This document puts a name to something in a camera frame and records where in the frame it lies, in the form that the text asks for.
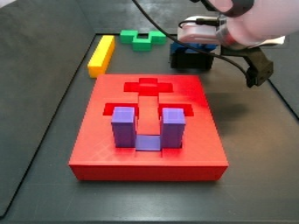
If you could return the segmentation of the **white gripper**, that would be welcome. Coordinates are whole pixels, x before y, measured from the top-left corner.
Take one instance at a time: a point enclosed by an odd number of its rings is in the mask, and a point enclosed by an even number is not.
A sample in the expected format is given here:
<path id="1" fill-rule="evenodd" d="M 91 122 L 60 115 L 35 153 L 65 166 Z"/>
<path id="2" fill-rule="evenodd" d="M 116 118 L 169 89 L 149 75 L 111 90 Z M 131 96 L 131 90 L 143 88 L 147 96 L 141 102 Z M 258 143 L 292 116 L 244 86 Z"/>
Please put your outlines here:
<path id="1" fill-rule="evenodd" d="M 177 27 L 177 39 L 183 43 L 212 44 L 220 43 L 216 30 L 220 25 L 217 17 L 187 17 Z"/>

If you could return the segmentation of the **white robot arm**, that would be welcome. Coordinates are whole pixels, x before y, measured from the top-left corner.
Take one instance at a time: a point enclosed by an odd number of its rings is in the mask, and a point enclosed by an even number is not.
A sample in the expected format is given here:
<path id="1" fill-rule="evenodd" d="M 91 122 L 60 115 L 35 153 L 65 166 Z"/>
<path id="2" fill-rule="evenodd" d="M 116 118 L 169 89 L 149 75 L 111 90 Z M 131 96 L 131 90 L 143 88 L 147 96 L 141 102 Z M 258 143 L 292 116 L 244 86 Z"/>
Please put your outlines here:
<path id="1" fill-rule="evenodd" d="M 299 31 L 299 0 L 201 1 L 216 17 L 188 17 L 177 28 L 183 43 L 221 45 L 234 50 L 282 44 Z"/>

